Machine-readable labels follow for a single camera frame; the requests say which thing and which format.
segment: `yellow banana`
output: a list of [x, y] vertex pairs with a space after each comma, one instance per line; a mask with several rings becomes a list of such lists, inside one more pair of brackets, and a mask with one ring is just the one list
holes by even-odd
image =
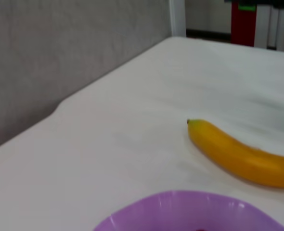
[[193, 143], [227, 171], [246, 180], [284, 188], [284, 157], [254, 149], [205, 120], [188, 120]]

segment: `green label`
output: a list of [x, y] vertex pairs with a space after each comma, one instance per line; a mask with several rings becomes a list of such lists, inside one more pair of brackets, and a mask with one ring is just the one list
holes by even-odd
[[253, 5], [253, 6], [244, 6], [244, 5], [239, 4], [239, 5], [238, 5], [238, 9], [239, 9], [240, 11], [256, 11], [256, 10], [257, 10], [257, 6], [256, 6], [256, 5]]

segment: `table surface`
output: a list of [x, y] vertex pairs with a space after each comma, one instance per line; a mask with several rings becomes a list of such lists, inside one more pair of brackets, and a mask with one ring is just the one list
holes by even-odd
[[210, 162], [188, 118], [284, 155], [284, 53], [169, 38], [69, 97], [0, 147], [0, 231], [89, 231], [168, 190], [232, 196], [284, 225], [284, 190]]

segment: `purple bowl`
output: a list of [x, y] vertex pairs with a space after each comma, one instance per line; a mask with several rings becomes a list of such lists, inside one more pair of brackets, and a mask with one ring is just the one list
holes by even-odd
[[94, 231], [284, 231], [254, 206], [207, 192], [169, 191], [112, 214]]

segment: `red object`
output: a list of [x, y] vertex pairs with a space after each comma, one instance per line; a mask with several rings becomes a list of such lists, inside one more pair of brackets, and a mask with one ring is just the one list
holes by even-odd
[[232, 3], [231, 43], [254, 46], [257, 11], [241, 11]]

